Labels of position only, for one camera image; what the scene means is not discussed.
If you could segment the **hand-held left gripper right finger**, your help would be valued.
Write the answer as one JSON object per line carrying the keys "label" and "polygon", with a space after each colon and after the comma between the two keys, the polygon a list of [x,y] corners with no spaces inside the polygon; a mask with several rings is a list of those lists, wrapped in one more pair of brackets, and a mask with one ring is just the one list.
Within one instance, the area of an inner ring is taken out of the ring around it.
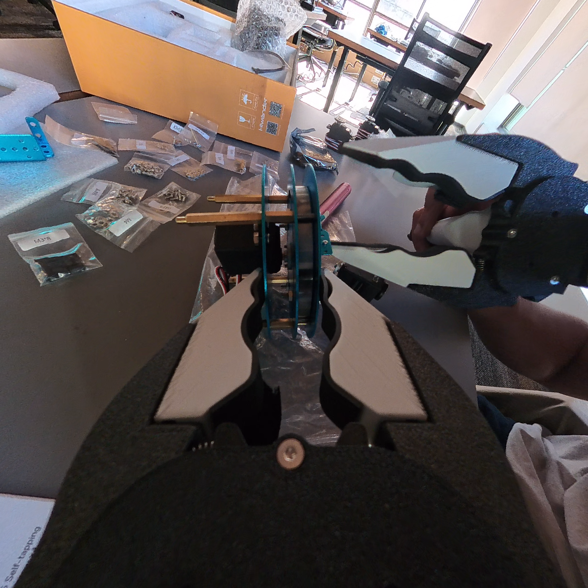
{"label": "hand-held left gripper right finger", "polygon": [[360,422],[425,422],[386,317],[335,275],[325,277],[337,326],[328,357],[334,386],[359,408]]}

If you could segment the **black servo with silver horn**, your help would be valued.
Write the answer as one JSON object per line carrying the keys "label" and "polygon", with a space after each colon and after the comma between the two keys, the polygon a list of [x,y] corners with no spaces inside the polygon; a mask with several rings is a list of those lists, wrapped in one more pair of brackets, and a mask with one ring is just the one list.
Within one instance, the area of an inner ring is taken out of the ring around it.
{"label": "black servo with silver horn", "polygon": [[367,302],[380,300],[388,289],[388,283],[383,278],[344,262],[336,264],[334,275]]}

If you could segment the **blue robot arm turntable base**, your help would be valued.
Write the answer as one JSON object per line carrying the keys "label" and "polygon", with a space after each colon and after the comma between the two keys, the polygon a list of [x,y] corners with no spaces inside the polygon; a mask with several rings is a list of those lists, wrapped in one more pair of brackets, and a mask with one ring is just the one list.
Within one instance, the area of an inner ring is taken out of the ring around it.
{"label": "blue robot arm turntable base", "polygon": [[[267,172],[262,172],[259,194],[251,202],[256,212],[189,213],[178,216],[177,224],[215,226],[215,253],[229,276],[260,270],[263,283],[262,322],[268,337],[273,330],[290,330],[292,338],[305,327],[312,337],[319,315],[322,257],[332,254],[329,234],[322,226],[316,174],[305,167],[303,184],[291,182],[285,196],[271,195],[266,188]],[[277,318],[272,307],[275,275],[286,269],[289,312]]]}

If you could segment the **dark grey desk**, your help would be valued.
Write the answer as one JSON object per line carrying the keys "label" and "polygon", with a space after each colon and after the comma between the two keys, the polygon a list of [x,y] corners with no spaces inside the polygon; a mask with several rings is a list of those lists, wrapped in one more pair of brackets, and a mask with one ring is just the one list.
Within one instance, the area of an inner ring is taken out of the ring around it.
{"label": "dark grey desk", "polygon": [[[90,98],[41,111],[101,136],[150,138],[166,119],[138,111],[138,125],[109,128]],[[321,200],[341,182],[356,239],[411,249],[407,233],[422,189],[335,154],[339,174],[318,172]],[[1,491],[55,497],[79,446],[116,393],[184,327],[192,312],[212,227],[157,229],[129,253],[80,226],[63,189],[1,219]],[[73,222],[102,267],[39,285],[8,235]],[[391,285],[375,306],[400,323],[470,396],[474,366],[467,318]]]}

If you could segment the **person's right hand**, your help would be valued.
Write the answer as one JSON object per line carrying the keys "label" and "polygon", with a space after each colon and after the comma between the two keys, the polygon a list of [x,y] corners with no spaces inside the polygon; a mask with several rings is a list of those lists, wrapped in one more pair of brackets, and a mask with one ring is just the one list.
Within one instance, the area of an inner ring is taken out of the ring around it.
{"label": "person's right hand", "polygon": [[423,207],[413,214],[409,236],[416,252],[423,252],[431,247],[428,236],[439,220],[462,214],[460,210],[438,201],[435,198],[436,192],[435,187],[430,187],[426,192]]}

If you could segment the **black slatted chair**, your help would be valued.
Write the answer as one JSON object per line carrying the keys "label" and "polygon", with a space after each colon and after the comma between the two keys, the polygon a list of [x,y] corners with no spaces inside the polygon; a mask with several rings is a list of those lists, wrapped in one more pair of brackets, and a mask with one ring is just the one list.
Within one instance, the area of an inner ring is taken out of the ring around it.
{"label": "black slatted chair", "polygon": [[395,136],[442,135],[466,100],[466,85],[492,48],[425,13],[370,115]]}

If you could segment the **person's dark trousers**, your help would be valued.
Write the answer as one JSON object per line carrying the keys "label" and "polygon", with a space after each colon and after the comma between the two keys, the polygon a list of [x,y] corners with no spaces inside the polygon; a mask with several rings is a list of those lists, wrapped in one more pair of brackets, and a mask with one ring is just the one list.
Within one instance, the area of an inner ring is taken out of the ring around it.
{"label": "person's dark trousers", "polygon": [[509,435],[517,422],[510,417],[503,415],[494,404],[481,394],[477,395],[477,406],[480,413],[493,430],[502,449],[506,450]]}

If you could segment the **dark shiny parts bag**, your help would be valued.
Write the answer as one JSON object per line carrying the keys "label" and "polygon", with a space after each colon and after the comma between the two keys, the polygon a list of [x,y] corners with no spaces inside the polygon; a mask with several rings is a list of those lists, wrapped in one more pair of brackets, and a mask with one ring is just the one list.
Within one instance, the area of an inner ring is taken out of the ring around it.
{"label": "dark shiny parts bag", "polygon": [[339,173],[336,160],[323,139],[312,135],[315,128],[295,128],[290,134],[290,154],[300,166],[311,165],[315,170]]}

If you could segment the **rolling office chair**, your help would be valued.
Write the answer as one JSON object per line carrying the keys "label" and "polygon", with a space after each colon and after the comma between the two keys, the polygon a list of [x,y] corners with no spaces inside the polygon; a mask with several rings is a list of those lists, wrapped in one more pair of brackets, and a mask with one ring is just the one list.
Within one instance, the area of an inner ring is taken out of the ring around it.
{"label": "rolling office chair", "polygon": [[315,51],[332,51],[335,47],[334,40],[328,35],[316,30],[310,26],[304,26],[301,29],[301,42],[304,44],[305,50],[299,51],[298,54],[298,65],[305,64],[307,69],[310,70],[309,77],[305,76],[302,72],[298,72],[296,81],[299,80],[304,82],[314,82],[317,77],[316,68],[321,74],[325,75],[325,81],[328,76],[328,68],[324,68],[320,65],[318,59],[314,55]]}

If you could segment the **group of small screw bags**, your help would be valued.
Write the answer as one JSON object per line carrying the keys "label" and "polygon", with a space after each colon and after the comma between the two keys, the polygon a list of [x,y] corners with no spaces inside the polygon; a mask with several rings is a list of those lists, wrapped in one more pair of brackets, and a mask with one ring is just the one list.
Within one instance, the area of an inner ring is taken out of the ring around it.
{"label": "group of small screw bags", "polygon": [[[51,118],[45,126],[54,139],[70,146],[99,148],[116,156],[118,150],[135,150],[125,165],[128,173],[161,179],[171,166],[196,180],[210,172],[187,154],[176,151],[169,143],[120,139],[114,143],[93,135],[72,133]],[[77,215],[81,224],[121,249],[133,252],[160,225],[181,216],[200,197],[169,183],[157,193],[145,197],[145,190],[118,182],[85,178],[74,183],[63,195],[68,202],[85,203],[89,208]],[[29,265],[40,285],[61,281],[102,266],[72,223],[15,233],[9,241]]]}

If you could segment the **white foam sheet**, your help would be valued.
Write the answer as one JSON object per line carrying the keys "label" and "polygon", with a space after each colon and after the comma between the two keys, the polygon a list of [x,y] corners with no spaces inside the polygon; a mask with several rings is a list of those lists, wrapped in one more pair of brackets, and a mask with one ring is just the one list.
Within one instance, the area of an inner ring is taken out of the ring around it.
{"label": "white foam sheet", "polygon": [[[71,130],[97,135],[98,123],[88,99],[59,102],[37,113],[41,123],[49,115]],[[14,213],[41,198],[114,166],[117,159],[95,148],[64,145],[48,137],[55,156],[46,162],[1,164],[1,217]]]}

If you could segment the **white instruction sheet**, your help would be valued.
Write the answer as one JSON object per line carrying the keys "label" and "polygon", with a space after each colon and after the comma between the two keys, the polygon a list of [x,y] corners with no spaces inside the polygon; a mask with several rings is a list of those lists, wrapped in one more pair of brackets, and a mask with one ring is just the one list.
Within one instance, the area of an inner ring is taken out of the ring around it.
{"label": "white instruction sheet", "polygon": [[55,500],[1,494],[1,587],[14,587],[40,542]]}

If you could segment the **orange cardboard box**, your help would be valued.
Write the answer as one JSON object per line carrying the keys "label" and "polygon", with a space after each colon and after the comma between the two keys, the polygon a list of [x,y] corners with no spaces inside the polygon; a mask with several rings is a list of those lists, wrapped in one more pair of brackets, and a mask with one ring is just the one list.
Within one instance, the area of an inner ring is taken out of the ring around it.
{"label": "orange cardboard box", "polygon": [[296,89],[218,61],[147,29],[148,1],[54,1],[84,92],[187,122],[191,112],[225,136],[281,152]]}

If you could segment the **small blue metal bracket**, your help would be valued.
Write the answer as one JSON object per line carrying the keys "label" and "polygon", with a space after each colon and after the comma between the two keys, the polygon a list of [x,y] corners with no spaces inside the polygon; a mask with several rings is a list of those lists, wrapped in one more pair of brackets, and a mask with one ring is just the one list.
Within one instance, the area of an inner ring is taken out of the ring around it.
{"label": "small blue metal bracket", "polygon": [[40,122],[32,116],[25,120],[29,134],[1,135],[1,162],[45,161],[54,157]]}

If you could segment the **white foam cutout frame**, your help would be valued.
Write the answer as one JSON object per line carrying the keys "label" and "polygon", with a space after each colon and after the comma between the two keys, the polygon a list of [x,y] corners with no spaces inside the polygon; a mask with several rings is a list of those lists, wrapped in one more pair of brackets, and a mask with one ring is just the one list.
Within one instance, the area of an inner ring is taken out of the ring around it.
{"label": "white foam cutout frame", "polygon": [[59,99],[54,85],[10,70],[1,69],[1,87],[11,90],[1,97],[1,134],[10,134]]}

